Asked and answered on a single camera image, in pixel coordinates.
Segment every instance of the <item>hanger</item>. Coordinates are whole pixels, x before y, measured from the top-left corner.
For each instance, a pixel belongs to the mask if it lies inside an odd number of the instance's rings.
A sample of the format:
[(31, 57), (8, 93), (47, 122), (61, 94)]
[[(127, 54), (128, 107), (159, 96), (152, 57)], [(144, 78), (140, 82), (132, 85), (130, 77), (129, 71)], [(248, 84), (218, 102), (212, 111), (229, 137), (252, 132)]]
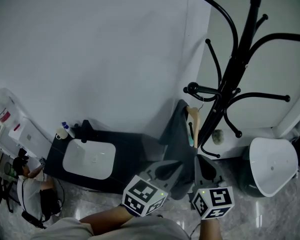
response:
[(200, 127), (200, 115), (197, 107), (186, 107), (186, 111), (193, 118), (193, 147), (198, 148), (198, 134)]

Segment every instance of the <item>gray floor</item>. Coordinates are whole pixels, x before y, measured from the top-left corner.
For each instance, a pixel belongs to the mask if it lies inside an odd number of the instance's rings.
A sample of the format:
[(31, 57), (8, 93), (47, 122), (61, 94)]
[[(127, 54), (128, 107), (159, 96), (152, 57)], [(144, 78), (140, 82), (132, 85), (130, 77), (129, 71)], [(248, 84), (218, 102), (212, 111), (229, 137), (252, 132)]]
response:
[[(243, 195), (237, 187), (238, 160), (220, 161), (227, 182), (234, 187), (235, 206), (220, 219), (225, 240), (300, 240), (300, 174), (292, 179), (272, 198), (253, 198)], [(67, 182), (61, 182), (65, 191), (65, 203), (59, 218), (81, 219), (87, 215), (110, 209), (120, 204), (117, 194), (97, 193), (83, 190)], [(13, 203), (13, 213), (8, 212), (6, 202), (0, 204), (0, 239), (29, 239), (41, 229), (33, 227), (21, 217), (22, 209)], [(188, 234), (200, 222), (196, 211), (190, 210), (188, 198), (167, 201), (159, 211), (178, 223)], [(46, 222), (54, 223), (53, 217)], [(197, 229), (192, 239), (198, 239)]]

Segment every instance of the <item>white sink basin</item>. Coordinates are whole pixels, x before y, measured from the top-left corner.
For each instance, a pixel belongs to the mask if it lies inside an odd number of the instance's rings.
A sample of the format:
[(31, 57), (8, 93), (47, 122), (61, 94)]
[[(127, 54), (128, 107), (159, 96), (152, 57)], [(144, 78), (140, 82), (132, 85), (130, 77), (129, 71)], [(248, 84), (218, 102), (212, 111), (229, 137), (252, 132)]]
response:
[(69, 142), (63, 158), (63, 168), (73, 174), (104, 180), (114, 167), (116, 147), (107, 142), (87, 141), (80, 139)]

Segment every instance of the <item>white bottle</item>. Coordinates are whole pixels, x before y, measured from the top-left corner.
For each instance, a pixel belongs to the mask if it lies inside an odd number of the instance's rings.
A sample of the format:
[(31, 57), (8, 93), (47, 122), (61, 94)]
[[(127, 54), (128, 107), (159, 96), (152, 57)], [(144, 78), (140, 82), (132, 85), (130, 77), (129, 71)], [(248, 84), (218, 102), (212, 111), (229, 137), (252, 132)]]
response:
[(69, 127), (69, 125), (67, 125), (66, 122), (62, 122), (62, 126), (63, 128), (69, 133), (69, 135), (72, 137), (72, 138), (75, 138), (75, 132), (73, 130), (71, 130), (71, 128)]

